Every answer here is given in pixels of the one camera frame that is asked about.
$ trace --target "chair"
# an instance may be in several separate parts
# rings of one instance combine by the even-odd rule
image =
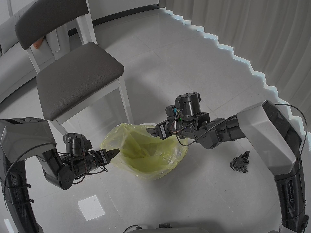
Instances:
[[[37,88],[44,119],[62,134],[62,124],[103,96],[119,88],[126,117],[133,117],[123,78],[124,67],[91,42],[85,0],[38,0],[15,26],[17,38],[37,71]],[[76,19],[83,44],[40,70],[30,46],[65,23]]]

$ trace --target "gray upholstered seat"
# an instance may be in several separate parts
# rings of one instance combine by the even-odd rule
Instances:
[[[44,119],[56,119],[123,72],[124,67],[93,42],[71,51],[37,75]]]

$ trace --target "yellow plastic bag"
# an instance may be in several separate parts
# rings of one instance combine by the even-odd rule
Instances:
[[[144,180],[156,180],[170,172],[186,155],[188,147],[180,145],[176,136],[165,140],[150,135],[146,128],[154,126],[122,123],[111,130],[100,147],[119,149],[111,160],[117,167],[125,169]]]

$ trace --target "baseboard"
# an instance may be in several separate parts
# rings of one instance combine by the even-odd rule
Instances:
[[[121,18],[121,17],[126,17],[126,16],[133,15],[133,14],[136,14],[136,13],[140,13],[140,12],[144,12],[144,11],[148,11],[148,10],[154,10],[154,9],[158,9],[158,8],[160,8],[159,4],[152,4],[152,5],[142,6],[142,7],[139,7],[139,8],[125,10],[125,11],[121,11],[121,12],[118,12],[118,13],[115,13],[115,14],[112,14],[112,15],[108,15],[108,16],[105,16],[105,17],[98,18],[96,20],[93,20],[92,23],[93,23],[93,26],[97,26],[97,25],[102,24],[102,23],[107,22],[107,21],[112,21],[114,19],[118,19],[118,18]],[[78,33],[76,28],[68,30],[68,35],[69,36],[72,36],[72,35],[74,35],[76,33]]]

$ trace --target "crumpled black paper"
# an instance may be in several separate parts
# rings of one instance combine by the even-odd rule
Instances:
[[[235,157],[233,161],[230,162],[230,167],[240,173],[246,173],[246,166],[248,164],[249,151],[246,151],[244,154],[241,154],[238,157]]]

